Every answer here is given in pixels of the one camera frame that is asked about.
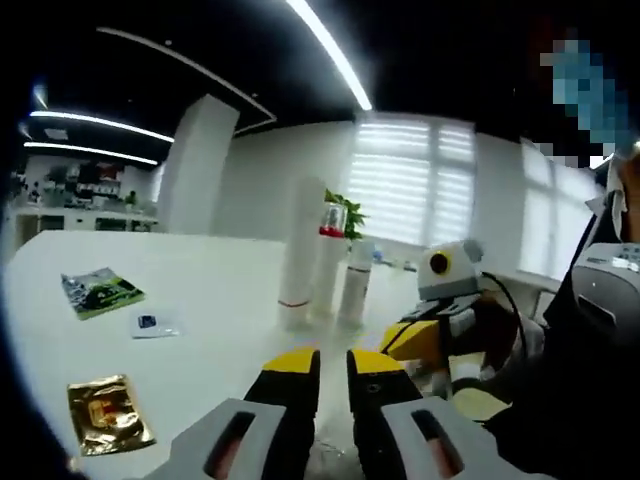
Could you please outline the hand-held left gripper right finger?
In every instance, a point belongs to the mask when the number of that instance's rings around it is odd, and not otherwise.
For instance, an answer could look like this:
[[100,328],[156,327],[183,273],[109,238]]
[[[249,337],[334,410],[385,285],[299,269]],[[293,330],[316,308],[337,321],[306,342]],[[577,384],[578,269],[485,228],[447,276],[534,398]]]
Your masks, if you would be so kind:
[[353,436],[367,479],[543,479],[499,455],[494,436],[439,397],[423,396],[403,366],[351,349],[346,369]]

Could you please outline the person's right hand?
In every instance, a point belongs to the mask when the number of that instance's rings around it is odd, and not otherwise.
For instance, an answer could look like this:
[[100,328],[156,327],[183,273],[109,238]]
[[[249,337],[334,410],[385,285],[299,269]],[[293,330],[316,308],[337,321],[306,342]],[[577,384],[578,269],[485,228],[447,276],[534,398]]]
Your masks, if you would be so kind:
[[483,294],[473,305],[475,324],[467,331],[471,352],[484,352],[485,363],[500,370],[511,356],[518,338],[520,316],[496,298]]

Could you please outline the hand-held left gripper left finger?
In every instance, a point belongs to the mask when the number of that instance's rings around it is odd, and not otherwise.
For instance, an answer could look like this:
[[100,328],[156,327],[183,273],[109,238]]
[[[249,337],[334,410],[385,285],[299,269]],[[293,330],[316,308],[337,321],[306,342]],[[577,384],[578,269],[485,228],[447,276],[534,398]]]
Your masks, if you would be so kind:
[[242,399],[229,398],[180,433],[149,479],[302,479],[315,437],[320,351],[264,364]]

